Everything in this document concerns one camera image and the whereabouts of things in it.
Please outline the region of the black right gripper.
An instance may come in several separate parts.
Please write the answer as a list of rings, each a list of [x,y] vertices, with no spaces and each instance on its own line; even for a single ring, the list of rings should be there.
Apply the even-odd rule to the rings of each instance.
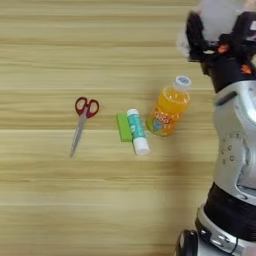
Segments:
[[[198,13],[191,11],[186,21],[186,38],[191,62],[199,62],[202,73],[210,77],[216,93],[241,81],[256,80],[255,42],[238,44],[230,35],[222,35],[217,42],[207,42],[204,26]]]

